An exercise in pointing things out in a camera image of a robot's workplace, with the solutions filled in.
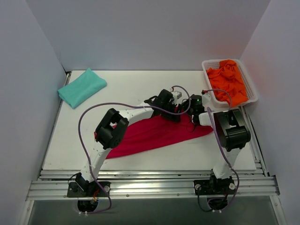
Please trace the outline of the red t shirt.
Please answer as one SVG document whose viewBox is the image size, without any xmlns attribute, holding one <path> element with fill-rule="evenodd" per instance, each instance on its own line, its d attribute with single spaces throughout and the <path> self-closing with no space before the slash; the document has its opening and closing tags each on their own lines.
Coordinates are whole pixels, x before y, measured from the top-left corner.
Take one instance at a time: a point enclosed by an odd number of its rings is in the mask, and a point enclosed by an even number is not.
<svg viewBox="0 0 300 225">
<path fill-rule="evenodd" d="M 112 149 L 106 159 L 120 158 L 171 146 L 206 136 L 213 131 L 212 127 L 201 125 L 195 125 L 192 129 L 189 121 L 189 116 L 180 115 L 180 122 L 156 116 L 134 123 L 127 128 L 120 145 Z"/>
</svg>

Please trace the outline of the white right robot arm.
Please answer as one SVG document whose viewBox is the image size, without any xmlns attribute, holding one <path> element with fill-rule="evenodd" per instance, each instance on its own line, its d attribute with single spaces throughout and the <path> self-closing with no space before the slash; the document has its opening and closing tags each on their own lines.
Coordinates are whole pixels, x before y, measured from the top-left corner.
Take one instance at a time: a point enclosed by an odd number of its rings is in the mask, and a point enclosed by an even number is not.
<svg viewBox="0 0 300 225">
<path fill-rule="evenodd" d="M 204 109 L 206 95 L 192 95 L 183 101 L 183 110 L 192 117 L 195 125 L 213 128 L 221 156 L 212 169 L 213 179 L 208 182 L 211 192 L 217 194 L 225 188 L 223 179 L 229 178 L 241 150 L 250 142 L 251 134 L 240 109 L 214 112 Z"/>
</svg>

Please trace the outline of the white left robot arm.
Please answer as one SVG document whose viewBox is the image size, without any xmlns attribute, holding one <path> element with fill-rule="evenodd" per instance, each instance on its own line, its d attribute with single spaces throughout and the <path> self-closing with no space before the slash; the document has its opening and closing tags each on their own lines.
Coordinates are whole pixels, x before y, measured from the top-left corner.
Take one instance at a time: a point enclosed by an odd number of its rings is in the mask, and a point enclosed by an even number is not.
<svg viewBox="0 0 300 225">
<path fill-rule="evenodd" d="M 87 163 L 75 178 L 78 192 L 83 196 L 90 196 L 94 193 L 93 182 L 101 166 L 110 151 L 120 145 L 130 125 L 160 115 L 170 116 L 171 120 L 179 121 L 180 107 L 177 106 L 177 100 L 181 97 L 180 91 L 170 92 L 163 89 L 158 96 L 130 107 L 129 110 L 109 109 L 95 129 L 92 153 L 89 154 L 86 147 L 83 147 Z"/>
</svg>

